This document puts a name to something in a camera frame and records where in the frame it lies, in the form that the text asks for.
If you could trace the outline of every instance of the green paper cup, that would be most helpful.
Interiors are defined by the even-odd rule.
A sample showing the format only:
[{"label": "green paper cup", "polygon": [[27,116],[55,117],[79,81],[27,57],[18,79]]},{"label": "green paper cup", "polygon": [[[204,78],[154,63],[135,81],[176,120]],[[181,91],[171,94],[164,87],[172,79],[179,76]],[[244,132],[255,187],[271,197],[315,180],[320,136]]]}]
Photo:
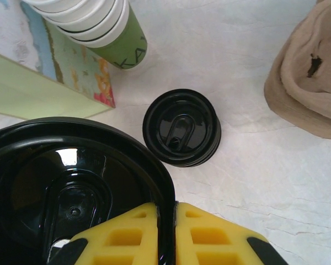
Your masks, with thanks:
[{"label": "green paper cup", "polygon": [[128,0],[124,1],[122,12],[114,27],[99,38],[81,41],[71,38],[106,59],[120,69],[131,69],[138,65],[147,52],[147,40]]}]

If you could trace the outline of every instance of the stacked paper cups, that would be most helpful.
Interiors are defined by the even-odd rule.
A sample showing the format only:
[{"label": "stacked paper cups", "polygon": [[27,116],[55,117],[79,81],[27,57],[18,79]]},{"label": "stacked paper cups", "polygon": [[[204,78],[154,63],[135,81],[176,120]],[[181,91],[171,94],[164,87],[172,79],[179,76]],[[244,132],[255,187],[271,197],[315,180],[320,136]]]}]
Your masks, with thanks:
[{"label": "stacked paper cups", "polygon": [[72,41],[121,69],[138,65],[147,40],[128,0],[23,0]]}]

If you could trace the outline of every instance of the large black lid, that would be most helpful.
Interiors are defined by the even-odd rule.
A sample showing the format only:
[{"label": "large black lid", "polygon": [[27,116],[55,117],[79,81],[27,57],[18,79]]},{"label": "large black lid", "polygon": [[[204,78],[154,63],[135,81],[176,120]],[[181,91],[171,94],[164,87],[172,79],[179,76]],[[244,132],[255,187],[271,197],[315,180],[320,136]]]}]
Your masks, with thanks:
[{"label": "large black lid", "polygon": [[163,162],[178,167],[197,166],[216,152],[221,124],[202,94],[176,89],[151,104],[143,120],[143,138]]},{"label": "large black lid", "polygon": [[159,263],[174,258],[172,179],[143,145],[76,118],[0,130],[0,264],[45,264],[52,245],[155,202]]}]

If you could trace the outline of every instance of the white table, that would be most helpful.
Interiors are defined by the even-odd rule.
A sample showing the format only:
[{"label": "white table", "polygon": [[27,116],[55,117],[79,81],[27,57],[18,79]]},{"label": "white table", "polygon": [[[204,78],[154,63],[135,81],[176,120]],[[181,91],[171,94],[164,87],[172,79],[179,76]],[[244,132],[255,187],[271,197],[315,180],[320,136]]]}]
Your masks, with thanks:
[{"label": "white table", "polygon": [[[289,264],[331,264],[331,140],[271,112],[263,85],[314,0],[131,0],[151,46],[136,71],[112,71],[117,109],[93,120],[139,141],[149,104],[190,88],[222,124],[214,157],[167,166],[177,199],[266,236]],[[0,128],[18,120],[0,115]]]}]

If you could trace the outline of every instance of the marble surface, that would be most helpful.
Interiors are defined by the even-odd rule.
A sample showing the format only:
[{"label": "marble surface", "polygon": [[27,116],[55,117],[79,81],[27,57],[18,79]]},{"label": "marble surface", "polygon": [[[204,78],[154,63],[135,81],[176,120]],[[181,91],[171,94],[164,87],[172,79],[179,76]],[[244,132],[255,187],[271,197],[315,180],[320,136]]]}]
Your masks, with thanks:
[{"label": "marble surface", "polygon": [[[177,199],[255,230],[289,264],[331,264],[331,140],[271,112],[263,85],[274,57],[314,0],[130,0],[151,49],[112,71],[117,108],[93,120],[139,141],[160,94],[190,88],[222,124],[214,157],[167,168]],[[16,123],[0,115],[0,128]]]}]

